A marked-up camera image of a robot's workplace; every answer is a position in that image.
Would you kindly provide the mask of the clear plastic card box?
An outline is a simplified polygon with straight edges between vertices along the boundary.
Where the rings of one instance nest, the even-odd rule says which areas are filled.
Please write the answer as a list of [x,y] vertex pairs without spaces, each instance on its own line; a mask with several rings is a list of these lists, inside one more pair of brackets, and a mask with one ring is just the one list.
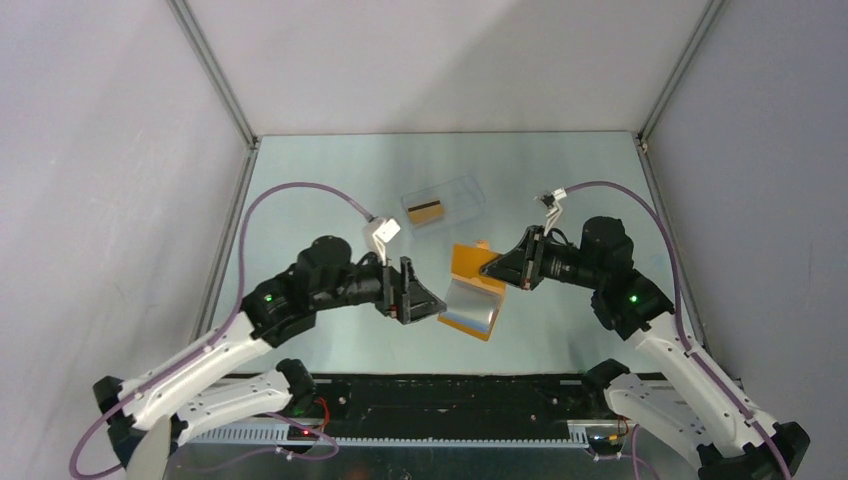
[[472,175],[462,175],[400,197],[414,236],[445,230],[480,217],[486,197]]

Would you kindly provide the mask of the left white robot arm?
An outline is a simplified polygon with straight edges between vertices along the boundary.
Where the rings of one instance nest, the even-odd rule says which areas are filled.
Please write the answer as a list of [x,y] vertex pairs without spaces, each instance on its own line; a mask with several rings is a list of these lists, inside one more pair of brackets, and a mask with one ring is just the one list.
[[370,304],[406,325],[437,316],[445,303],[415,275],[409,258],[385,264],[369,252],[353,261],[342,238],[322,236],[302,250],[288,269],[259,283],[225,325],[208,332],[159,367],[128,380],[106,376],[93,392],[107,417],[110,444],[127,468],[143,439],[160,419],[168,422],[165,454],[189,440],[254,415],[294,417],[312,411],[316,387],[297,359],[284,359],[268,372],[241,383],[214,384],[313,328],[318,313]]

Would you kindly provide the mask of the gold credit card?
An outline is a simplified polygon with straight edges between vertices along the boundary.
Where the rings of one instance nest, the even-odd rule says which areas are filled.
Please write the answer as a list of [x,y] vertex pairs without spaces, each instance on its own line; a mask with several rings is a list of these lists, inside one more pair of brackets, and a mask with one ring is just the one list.
[[412,225],[425,225],[444,217],[445,208],[440,200],[432,200],[413,205],[406,210]]

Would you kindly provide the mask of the orange card holder wallet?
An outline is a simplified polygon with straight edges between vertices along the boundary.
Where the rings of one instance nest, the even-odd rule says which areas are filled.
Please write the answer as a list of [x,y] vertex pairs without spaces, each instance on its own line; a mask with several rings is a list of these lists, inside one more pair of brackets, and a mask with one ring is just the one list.
[[483,275],[481,269],[498,256],[486,240],[453,246],[446,310],[439,315],[439,322],[483,342],[490,339],[506,284]]

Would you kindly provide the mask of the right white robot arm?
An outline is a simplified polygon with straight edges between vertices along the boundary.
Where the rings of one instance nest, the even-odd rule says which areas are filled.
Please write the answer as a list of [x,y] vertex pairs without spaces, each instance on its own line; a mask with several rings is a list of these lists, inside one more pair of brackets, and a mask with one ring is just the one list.
[[790,479],[811,443],[796,422],[778,422],[750,399],[676,320],[672,301],[632,260],[623,223],[597,216],[579,245],[540,226],[481,272],[523,290],[544,279],[591,290],[602,326],[657,364],[683,402],[652,395],[636,374],[609,359],[591,369],[581,392],[596,418],[613,412],[636,422],[686,459],[701,479]]

